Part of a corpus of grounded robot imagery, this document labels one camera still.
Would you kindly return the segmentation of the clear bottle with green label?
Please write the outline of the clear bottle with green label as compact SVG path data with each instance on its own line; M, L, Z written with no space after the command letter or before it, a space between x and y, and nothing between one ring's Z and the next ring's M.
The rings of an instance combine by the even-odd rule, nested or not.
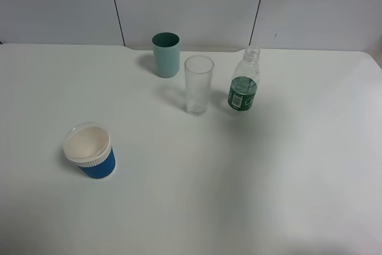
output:
M260 49L249 46L233 72L227 102L238 112L250 110L253 104L260 82L259 59Z

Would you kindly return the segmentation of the teal plastic cup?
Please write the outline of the teal plastic cup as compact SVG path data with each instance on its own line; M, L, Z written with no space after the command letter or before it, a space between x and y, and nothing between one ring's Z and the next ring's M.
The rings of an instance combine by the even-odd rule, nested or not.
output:
M172 78L180 68L180 38L171 32L161 32L152 38L156 72Z

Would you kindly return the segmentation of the blue and white cup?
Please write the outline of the blue and white cup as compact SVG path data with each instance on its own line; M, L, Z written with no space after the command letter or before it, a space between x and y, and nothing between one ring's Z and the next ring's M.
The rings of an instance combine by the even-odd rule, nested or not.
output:
M110 134L95 122L72 128L64 137L63 153L68 161L93 179L111 175L116 167Z

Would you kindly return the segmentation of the tall clear glass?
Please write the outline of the tall clear glass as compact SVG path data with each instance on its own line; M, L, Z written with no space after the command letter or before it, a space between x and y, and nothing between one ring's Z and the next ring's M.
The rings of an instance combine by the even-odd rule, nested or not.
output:
M184 62L186 111L202 115L210 102L210 88L214 62L207 56L191 56Z

